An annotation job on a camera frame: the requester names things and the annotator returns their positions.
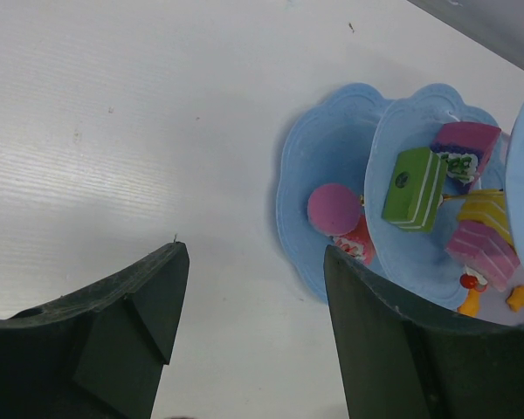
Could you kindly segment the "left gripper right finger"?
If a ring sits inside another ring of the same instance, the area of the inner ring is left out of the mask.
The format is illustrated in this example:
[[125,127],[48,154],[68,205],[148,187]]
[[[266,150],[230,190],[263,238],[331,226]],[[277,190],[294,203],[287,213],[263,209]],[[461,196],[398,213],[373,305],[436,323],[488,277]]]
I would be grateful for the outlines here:
[[524,418],[524,324],[467,317],[327,247],[324,276],[353,418]]

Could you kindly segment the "purple cake slice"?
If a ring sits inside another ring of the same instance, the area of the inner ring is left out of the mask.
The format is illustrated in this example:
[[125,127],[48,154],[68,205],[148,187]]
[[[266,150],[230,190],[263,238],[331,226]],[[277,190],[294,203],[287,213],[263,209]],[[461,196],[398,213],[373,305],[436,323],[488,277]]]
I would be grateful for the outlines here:
[[459,195],[467,194],[490,161],[501,129],[478,122],[444,124],[431,144],[431,151],[447,164],[447,175]]

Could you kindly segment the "pink strawberry cake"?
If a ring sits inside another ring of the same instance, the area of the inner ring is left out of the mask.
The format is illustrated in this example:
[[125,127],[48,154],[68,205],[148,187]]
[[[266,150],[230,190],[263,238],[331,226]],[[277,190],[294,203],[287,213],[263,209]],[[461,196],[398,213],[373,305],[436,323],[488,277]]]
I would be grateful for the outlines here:
[[462,265],[479,273],[499,292],[520,266],[513,247],[493,228],[474,221],[461,221],[445,251]]

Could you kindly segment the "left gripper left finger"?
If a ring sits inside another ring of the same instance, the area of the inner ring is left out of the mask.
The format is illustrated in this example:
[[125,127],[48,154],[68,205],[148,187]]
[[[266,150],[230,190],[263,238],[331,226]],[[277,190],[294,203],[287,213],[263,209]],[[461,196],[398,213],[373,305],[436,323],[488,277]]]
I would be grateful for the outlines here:
[[190,259],[165,244],[122,271],[0,319],[0,418],[148,418]]

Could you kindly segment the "green striped macaron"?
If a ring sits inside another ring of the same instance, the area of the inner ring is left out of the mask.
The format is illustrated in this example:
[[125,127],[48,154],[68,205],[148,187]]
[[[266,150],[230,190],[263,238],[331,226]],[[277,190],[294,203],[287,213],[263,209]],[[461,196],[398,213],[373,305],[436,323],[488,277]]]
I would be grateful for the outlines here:
[[428,147],[401,152],[386,194],[383,220],[405,232],[432,232],[446,178],[447,163]]

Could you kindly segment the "red pink macaron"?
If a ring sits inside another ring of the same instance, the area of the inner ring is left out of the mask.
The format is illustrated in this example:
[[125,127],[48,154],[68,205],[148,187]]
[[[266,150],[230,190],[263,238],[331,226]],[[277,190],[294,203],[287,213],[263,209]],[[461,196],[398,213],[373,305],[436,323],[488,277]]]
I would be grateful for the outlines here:
[[358,262],[371,265],[376,255],[376,249],[369,234],[365,215],[361,215],[357,226],[341,236],[332,237],[336,247],[349,254]]

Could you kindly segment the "yellow pink cake slice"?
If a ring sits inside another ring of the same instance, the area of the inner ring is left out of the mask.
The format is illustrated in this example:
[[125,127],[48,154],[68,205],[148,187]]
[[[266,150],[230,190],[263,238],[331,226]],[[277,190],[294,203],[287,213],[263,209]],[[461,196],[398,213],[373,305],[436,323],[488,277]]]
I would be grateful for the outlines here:
[[507,218],[505,193],[502,189],[479,189],[469,192],[457,214],[457,220],[483,223],[494,229],[514,247]]

